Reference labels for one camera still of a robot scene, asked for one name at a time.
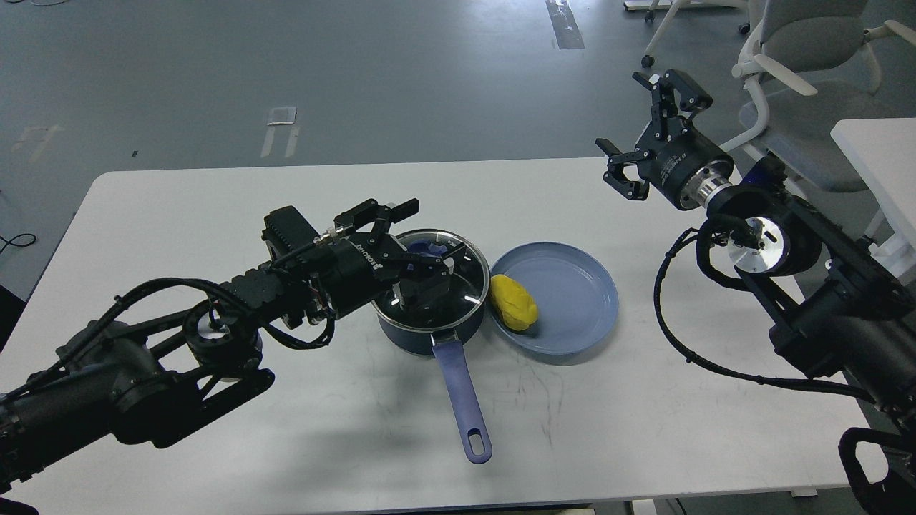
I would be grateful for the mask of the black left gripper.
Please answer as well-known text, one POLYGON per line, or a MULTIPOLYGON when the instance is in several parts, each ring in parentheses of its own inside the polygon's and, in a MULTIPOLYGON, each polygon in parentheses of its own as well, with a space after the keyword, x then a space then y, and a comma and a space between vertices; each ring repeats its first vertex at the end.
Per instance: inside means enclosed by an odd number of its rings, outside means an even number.
POLYGON ((333 243, 308 249, 320 297, 308 307, 308 318, 339 320, 391 288, 395 313, 464 315, 452 276, 468 244, 412 243, 404 249, 389 234, 392 225, 418 212, 417 198, 398 205, 370 198, 337 215, 333 243), (386 253, 399 266, 387 262, 386 253))

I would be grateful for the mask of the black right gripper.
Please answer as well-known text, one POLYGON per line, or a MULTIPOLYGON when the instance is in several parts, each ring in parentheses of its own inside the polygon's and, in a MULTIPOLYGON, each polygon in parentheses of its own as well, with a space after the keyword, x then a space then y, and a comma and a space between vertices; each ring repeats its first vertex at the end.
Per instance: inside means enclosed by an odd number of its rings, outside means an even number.
POLYGON ((712 107, 713 97, 680 69, 633 72, 633 79, 651 93, 650 121, 639 137, 644 149, 622 152, 610 140, 595 138, 606 156, 604 182, 628 201, 645 201, 651 184, 677 209, 696 209, 700 203, 691 179, 704 169, 729 178, 735 166, 733 157, 693 129, 693 118, 712 107), (625 168, 642 161, 644 178, 628 179, 625 168))

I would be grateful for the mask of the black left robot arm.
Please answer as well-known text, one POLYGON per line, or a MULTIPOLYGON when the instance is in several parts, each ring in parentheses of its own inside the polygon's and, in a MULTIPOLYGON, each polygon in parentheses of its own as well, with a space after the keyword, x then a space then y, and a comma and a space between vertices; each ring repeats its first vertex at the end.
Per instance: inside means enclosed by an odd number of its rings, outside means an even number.
POLYGON ((115 298, 57 361, 2 395, 2 491, 114 436, 166 448, 269 389, 260 334, 292 350, 330 345, 335 323, 387 291, 406 305, 445 293, 470 245, 408 243, 392 225, 419 201, 374 199, 317 231, 294 207, 265 216, 268 261, 225 283, 154 278, 115 298))

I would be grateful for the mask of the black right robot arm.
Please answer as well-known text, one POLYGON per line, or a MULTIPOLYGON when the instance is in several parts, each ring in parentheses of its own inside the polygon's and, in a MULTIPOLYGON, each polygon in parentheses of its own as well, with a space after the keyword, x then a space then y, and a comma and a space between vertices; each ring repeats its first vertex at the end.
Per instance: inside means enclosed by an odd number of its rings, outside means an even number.
POLYGON ((656 274, 652 301, 668 342, 689 363, 760 385, 857 398, 895 431, 847 429, 838 453, 850 489, 870 514, 914 512, 914 330, 905 317, 914 297, 862 241, 845 235, 810 202, 787 189, 785 164, 760 157, 732 183, 733 157, 696 127, 713 99, 687 73, 634 72, 651 93, 650 121, 632 151, 605 138, 604 180, 629 201, 655 188, 676 209, 703 209, 706 221, 678 237, 656 274), (662 283, 674 258, 696 247, 697 267, 730 290, 747 291, 773 326, 776 355, 804 375, 764 377, 703 358, 671 332, 661 307, 662 283))

